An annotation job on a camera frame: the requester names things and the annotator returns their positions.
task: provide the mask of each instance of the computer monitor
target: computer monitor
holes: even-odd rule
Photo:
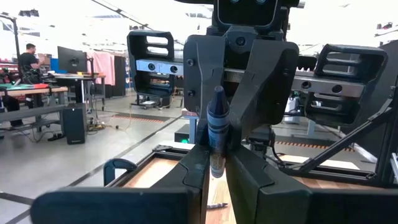
[[[68,73],[87,72],[87,55],[81,50],[58,47],[59,69]]]

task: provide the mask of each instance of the floor tape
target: floor tape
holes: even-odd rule
[[[159,121],[159,120],[155,120],[155,119],[133,118],[133,117],[129,117],[129,116],[118,116],[118,115],[114,115],[113,117],[121,118],[121,119],[131,119],[134,121],[148,121],[148,122],[164,123],[164,121]]]
[[[319,145],[313,145],[313,144],[301,144],[301,143],[293,143],[293,142],[281,142],[281,141],[276,141],[276,144],[281,144],[285,146],[298,146],[298,147],[309,147],[312,149],[327,149],[329,148],[328,146],[319,146]],[[355,152],[354,149],[347,147],[343,149],[346,152]]]

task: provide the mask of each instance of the blue panel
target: blue panel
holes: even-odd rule
[[[68,73],[66,70],[59,69],[59,64],[58,64],[57,58],[51,58],[50,65],[51,65],[51,70],[55,71],[55,73]]]

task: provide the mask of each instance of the metal rail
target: metal rail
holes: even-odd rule
[[[182,62],[165,62],[148,59],[137,60],[136,68],[138,71],[152,72],[154,73],[154,77],[167,75],[183,76]],[[244,70],[226,68],[225,73],[226,82],[239,83],[244,75]],[[365,86],[360,83],[316,78],[313,72],[301,71],[296,71],[292,85],[292,90],[333,95],[324,97],[335,98],[336,100],[340,96],[359,98],[364,88]]]
[[[16,119],[30,118],[34,116],[40,116],[42,114],[49,114],[62,111],[65,109],[65,105],[56,105],[49,107],[33,108],[29,110],[13,111],[12,113],[1,113],[0,123],[5,121],[14,121]]]

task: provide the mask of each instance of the blue crayon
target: blue crayon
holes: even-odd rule
[[[207,205],[207,209],[223,208],[227,205],[228,205],[228,203],[217,203],[214,205]]]
[[[229,129],[229,103],[224,88],[216,86],[213,99],[207,106],[210,170],[213,177],[220,178],[225,168],[225,144]]]

